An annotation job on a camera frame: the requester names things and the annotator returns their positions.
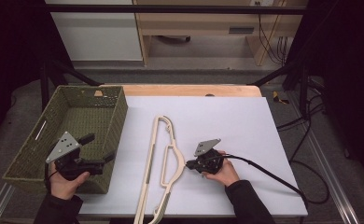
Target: sleeve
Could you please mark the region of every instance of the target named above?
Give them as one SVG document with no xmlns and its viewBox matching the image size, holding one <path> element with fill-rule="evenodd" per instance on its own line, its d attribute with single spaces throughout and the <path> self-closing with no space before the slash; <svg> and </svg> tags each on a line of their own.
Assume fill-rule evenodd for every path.
<svg viewBox="0 0 364 224">
<path fill-rule="evenodd" d="M 74 223 L 83 201 L 75 196 L 63 200 L 47 194 L 36 214 L 34 224 L 71 224 Z"/>
<path fill-rule="evenodd" d="M 226 187 L 225 191 L 239 224 L 275 224 L 249 181 L 239 180 Z"/>
</svg>

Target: table surface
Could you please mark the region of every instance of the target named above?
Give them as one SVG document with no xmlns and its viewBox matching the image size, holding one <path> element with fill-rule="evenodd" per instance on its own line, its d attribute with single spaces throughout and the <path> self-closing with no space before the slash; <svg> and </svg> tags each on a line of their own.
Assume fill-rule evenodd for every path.
<svg viewBox="0 0 364 224">
<path fill-rule="evenodd" d="M 80 214 L 100 217 L 135 215 L 146 168 L 152 125 L 158 115 L 167 116 L 173 122 L 176 145 L 184 155 L 185 161 L 195 159 L 193 154 L 199 142 L 220 138 L 221 142 L 215 149 L 223 149 L 235 156 L 252 160 L 297 186 L 267 101 L 260 97 L 257 87 L 126 85 L 124 89 L 129 110 L 109 192 L 105 195 L 80 195 L 84 200 Z M 196 96 L 190 96 L 191 91 L 196 91 Z M 231 97 L 232 92 L 238 97 Z M 203 97 L 208 93 L 227 96 Z M 164 193 L 160 179 L 162 158 L 167 144 L 169 135 L 165 131 L 165 123 L 161 123 L 147 196 L 147 215 L 153 214 Z M 176 159 L 173 156 L 173 153 L 168 155 L 166 179 L 171 177 L 176 169 Z M 232 162 L 239 176 L 252 183 L 272 215 L 307 215 L 302 199 L 295 192 L 242 161 Z M 224 193 L 224 188 L 189 169 L 185 169 L 175 182 L 165 212 L 166 217 L 233 215 L 232 205 Z"/>
</svg>

